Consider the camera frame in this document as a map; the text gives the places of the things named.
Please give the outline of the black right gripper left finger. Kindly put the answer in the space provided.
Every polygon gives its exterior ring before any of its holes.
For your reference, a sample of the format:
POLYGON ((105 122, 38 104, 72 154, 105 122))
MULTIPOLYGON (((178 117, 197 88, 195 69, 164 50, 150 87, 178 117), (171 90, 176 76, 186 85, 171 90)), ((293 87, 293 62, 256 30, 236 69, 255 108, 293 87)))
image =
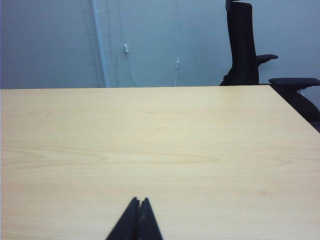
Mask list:
POLYGON ((137 235, 140 201, 133 197, 106 240, 135 240, 137 235))

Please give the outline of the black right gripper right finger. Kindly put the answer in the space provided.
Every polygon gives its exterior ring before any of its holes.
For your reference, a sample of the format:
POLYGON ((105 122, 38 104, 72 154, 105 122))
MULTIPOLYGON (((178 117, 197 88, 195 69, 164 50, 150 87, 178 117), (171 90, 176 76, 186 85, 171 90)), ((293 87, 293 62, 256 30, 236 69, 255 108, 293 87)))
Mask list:
POLYGON ((155 214, 148 198, 140 206, 136 229, 137 240, 163 240, 155 214))

